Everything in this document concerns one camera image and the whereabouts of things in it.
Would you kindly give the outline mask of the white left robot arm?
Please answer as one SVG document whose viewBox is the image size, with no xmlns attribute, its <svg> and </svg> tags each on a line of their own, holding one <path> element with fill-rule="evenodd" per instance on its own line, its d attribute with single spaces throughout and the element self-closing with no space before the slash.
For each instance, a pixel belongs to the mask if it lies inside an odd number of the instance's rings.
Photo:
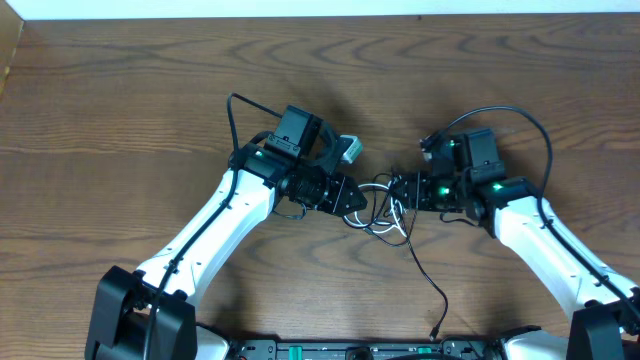
<svg viewBox="0 0 640 360">
<path fill-rule="evenodd" d="M 85 346 L 88 359 L 212 359 L 230 343 L 196 321 L 210 283 L 240 242 L 282 198 L 344 217 L 366 207 L 355 180 L 338 172 L 362 151 L 323 119 L 294 106 L 273 131 L 235 147 L 211 198 L 158 253 L 100 280 Z"/>
</svg>

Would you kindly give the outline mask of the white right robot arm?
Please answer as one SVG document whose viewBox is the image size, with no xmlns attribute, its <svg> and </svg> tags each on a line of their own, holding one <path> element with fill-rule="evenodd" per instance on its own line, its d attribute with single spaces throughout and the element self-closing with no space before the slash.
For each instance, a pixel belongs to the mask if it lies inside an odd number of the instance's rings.
<svg viewBox="0 0 640 360">
<path fill-rule="evenodd" d="M 431 167 L 401 175 L 391 192 L 406 209 L 464 213 L 466 221 L 516 253 L 559 303 L 567 337 L 529 326 L 506 333 L 484 350 L 487 359 L 636 359 L 639 287 L 590 251 L 524 177 L 508 177 L 488 128 L 421 142 Z"/>
</svg>

